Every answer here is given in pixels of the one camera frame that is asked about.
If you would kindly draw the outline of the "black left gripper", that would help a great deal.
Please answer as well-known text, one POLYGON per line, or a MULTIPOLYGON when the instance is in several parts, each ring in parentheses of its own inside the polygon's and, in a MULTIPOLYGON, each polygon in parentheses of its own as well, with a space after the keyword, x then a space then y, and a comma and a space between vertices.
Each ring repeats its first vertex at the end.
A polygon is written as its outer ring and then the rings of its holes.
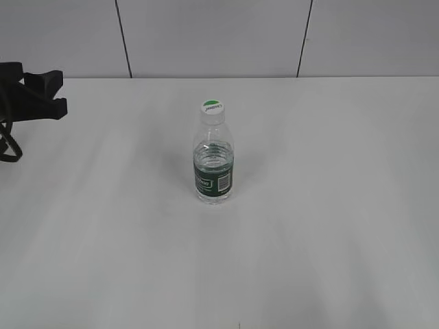
POLYGON ((59 120, 66 116, 67 99, 57 98, 63 86, 63 72, 24 73, 21 62, 1 63, 1 122, 59 120), (21 80, 25 90, 21 98, 21 80))

